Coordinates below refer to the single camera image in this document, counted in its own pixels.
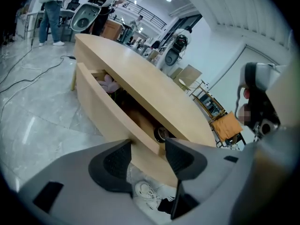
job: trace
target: marble floor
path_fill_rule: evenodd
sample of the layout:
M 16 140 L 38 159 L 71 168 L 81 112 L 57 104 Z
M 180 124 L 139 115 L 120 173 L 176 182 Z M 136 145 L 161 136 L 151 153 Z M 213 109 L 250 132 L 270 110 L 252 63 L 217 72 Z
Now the marble floor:
M 33 50 L 2 82 L 11 67 L 30 50 L 30 42 L 14 42 L 2 47 L 0 91 L 19 80 L 31 80 L 59 64 L 61 56 L 73 55 L 73 48 L 73 43 L 63 47 L 51 44 L 38 47 L 35 41 Z M 8 185 L 15 191 L 55 159 L 105 143 L 104 137 L 81 109 L 76 91 L 70 91 L 74 68 L 75 60 L 64 57 L 61 65 L 49 70 L 29 87 L 19 91 L 32 83 L 25 81 L 0 93 L 0 167 Z M 161 197 L 175 196 L 174 188 L 146 176 L 132 164 L 127 180 L 132 185 L 146 180 Z M 155 223 L 171 221 L 166 213 L 148 208 L 136 194 L 134 201 Z

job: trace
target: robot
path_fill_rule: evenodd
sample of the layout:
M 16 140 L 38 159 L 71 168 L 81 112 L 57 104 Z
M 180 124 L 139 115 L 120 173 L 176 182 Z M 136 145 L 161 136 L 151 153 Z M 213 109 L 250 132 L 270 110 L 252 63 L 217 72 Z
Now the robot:
M 86 30 L 95 21 L 101 11 L 101 7 L 107 7 L 115 0 L 89 0 L 80 5 L 71 21 L 71 29 L 76 32 Z
M 156 67 L 168 74 L 188 45 L 188 38 L 182 34 L 176 36 L 166 47 Z
M 260 138 L 243 151 L 166 140 L 166 159 L 178 178 L 172 224 L 246 223 L 292 174 L 300 152 L 299 123 L 280 124 L 282 112 L 275 112 L 267 94 L 273 87 L 289 90 L 293 71 L 299 72 L 297 65 L 280 77 L 269 64 L 242 69 L 238 94 L 242 87 L 249 90 L 247 125 Z M 130 160 L 130 140 L 67 154 L 29 180 L 18 196 L 44 224 L 151 225 L 132 201 L 126 182 Z

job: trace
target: black cable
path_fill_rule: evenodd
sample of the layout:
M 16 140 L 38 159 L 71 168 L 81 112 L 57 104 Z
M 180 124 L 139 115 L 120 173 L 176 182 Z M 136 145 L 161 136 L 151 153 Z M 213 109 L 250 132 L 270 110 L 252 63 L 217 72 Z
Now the black cable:
M 27 81 L 27 82 L 33 82 L 34 80 L 36 80 L 36 79 L 37 79 L 38 77 L 40 77 L 41 75 L 43 75 L 43 74 L 45 74 L 46 72 L 48 72 L 50 69 L 56 68 L 56 67 L 58 67 L 60 64 L 62 64 L 62 62 L 65 60 L 65 59 L 62 58 L 62 57 L 69 57 L 69 56 L 65 56 L 65 55 L 61 56 L 60 59 L 62 59 L 62 61 L 61 61 L 58 65 L 55 65 L 55 66 L 53 66 L 53 67 L 48 68 L 46 71 L 42 72 L 40 75 L 36 76 L 36 77 L 35 77 L 34 79 L 32 79 L 32 80 L 23 79 L 23 80 L 20 80 L 20 81 L 15 82 L 15 83 L 11 84 L 8 88 L 5 88 L 4 90 L 0 91 L 0 94 L 3 93 L 3 92 L 5 92 L 5 91 L 7 91 L 7 90 L 10 89 L 12 86 L 14 86 L 14 85 L 16 85 L 16 84 L 18 84 L 18 83 L 25 82 L 25 81 Z
M 186 54 L 186 50 L 183 51 L 182 57 L 178 58 L 176 62 L 180 62 L 183 59 L 183 56 Z
M 7 79 L 9 73 L 11 72 L 11 70 L 13 70 L 13 68 L 28 54 L 32 51 L 32 48 L 29 50 L 29 52 L 27 52 L 24 56 L 22 56 L 8 71 L 8 73 L 6 74 L 5 78 L 2 80 L 2 82 L 0 82 L 0 85 L 5 81 L 5 79 Z
M 110 14 L 111 13 L 111 11 L 113 10 L 113 4 L 114 4 L 114 2 L 115 2 L 116 0 L 113 0 L 113 2 L 112 2 L 112 8 L 111 8 L 111 10 L 108 12 L 108 13 L 105 13 L 105 14 L 98 14 L 98 16 L 105 16 L 105 15 L 108 15 L 108 14 Z

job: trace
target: shoe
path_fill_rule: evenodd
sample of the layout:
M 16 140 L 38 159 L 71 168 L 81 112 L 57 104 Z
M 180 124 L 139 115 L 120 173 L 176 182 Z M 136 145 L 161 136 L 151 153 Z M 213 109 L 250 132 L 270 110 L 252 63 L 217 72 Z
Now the shoe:
M 166 199 L 168 199 L 169 202 L 172 202 L 175 200 L 175 197 L 169 196 L 169 197 L 166 197 Z
M 59 42 L 56 42 L 56 43 L 53 43 L 53 46 L 63 46 L 65 43 L 59 41 Z
M 161 198 L 154 192 L 151 185 L 145 181 L 140 181 L 135 185 L 135 192 L 136 194 L 141 197 L 148 207 L 150 207 L 152 210 L 157 210 Z

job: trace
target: curved wooden counter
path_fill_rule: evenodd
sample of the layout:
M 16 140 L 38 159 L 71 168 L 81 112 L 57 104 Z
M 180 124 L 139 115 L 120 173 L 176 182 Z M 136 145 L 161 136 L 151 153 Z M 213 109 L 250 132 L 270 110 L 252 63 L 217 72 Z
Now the curved wooden counter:
M 104 92 L 93 71 L 105 70 L 159 123 L 179 139 L 215 147 L 197 105 L 170 78 L 129 48 L 114 41 L 77 34 L 78 99 L 108 141 L 130 138 L 132 163 L 154 179 L 175 187 L 177 180 L 160 146 Z

